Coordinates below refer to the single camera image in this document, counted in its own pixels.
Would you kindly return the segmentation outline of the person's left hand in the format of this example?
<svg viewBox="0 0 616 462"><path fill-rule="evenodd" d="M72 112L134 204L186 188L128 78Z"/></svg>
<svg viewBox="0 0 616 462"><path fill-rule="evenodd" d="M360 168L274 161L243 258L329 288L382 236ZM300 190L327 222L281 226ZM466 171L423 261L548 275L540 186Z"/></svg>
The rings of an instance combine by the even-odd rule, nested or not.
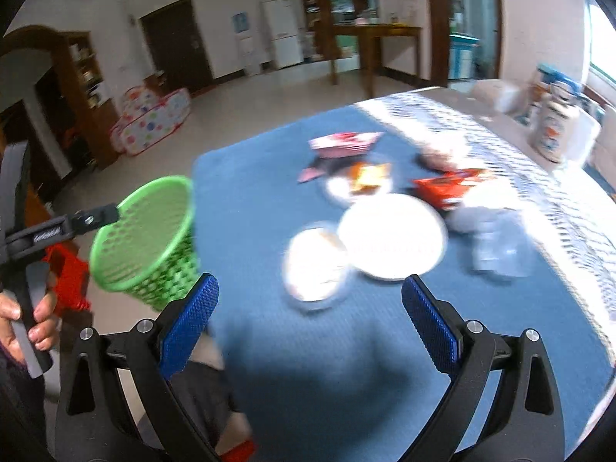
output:
<svg viewBox="0 0 616 462"><path fill-rule="evenodd" d="M24 367L35 350L46 353L59 342L53 282L49 275L46 293L34 308L23 308L13 293L1 292L1 348Z"/></svg>

